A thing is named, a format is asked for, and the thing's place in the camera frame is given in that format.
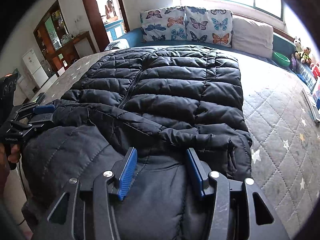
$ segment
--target person's arm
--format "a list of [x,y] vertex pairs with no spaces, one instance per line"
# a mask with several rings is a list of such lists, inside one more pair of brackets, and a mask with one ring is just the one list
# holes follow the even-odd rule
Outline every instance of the person's arm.
[[12,163],[18,163],[20,160],[20,146],[14,145],[11,148],[11,154],[7,158],[4,145],[0,143],[0,197],[3,196],[4,186],[10,173],[8,160]]

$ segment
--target green window frame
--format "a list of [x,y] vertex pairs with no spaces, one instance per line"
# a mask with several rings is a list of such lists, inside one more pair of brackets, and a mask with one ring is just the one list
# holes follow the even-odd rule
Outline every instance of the green window frame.
[[265,11],[265,10],[263,10],[263,9],[261,9],[261,8],[256,7],[256,1],[255,1],[255,0],[253,0],[253,6],[250,6],[250,5],[247,5],[247,4],[243,4],[243,3],[239,3],[239,2],[235,2],[235,1],[232,1],[232,0],[221,0],[221,1],[229,1],[229,2],[233,2],[233,3],[241,4],[241,5],[244,5],[244,6],[253,8],[253,9],[255,9],[255,10],[264,12],[264,13],[266,13],[266,14],[268,14],[268,15],[270,15],[270,16],[272,16],[272,17],[274,17],[274,18],[276,18],[276,19],[278,19],[278,20],[280,20],[280,21],[283,21],[284,3],[283,3],[282,0],[281,0],[281,17],[279,17],[279,16],[277,16],[277,15],[274,15],[274,14],[268,12],[268,11]]

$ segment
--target gray quilted bedspread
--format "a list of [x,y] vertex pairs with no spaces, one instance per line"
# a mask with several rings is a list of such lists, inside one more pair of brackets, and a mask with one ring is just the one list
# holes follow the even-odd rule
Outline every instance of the gray quilted bedspread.
[[[60,98],[99,58],[74,63],[46,93]],[[227,52],[239,61],[243,112],[252,134],[252,177],[262,187],[292,238],[308,218],[320,190],[320,128],[312,119],[295,75],[258,59]]]

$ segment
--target yellow star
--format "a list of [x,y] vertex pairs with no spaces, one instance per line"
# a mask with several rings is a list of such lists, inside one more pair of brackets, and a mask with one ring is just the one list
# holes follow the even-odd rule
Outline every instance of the yellow star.
[[302,134],[302,133],[300,134],[300,139],[301,139],[301,141],[304,142],[304,137],[303,137],[303,134]]

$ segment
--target green bowl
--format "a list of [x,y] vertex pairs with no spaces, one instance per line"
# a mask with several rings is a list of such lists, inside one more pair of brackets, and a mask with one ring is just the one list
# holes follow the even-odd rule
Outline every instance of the green bowl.
[[286,56],[284,56],[278,52],[273,52],[272,58],[283,67],[290,66],[290,60]]

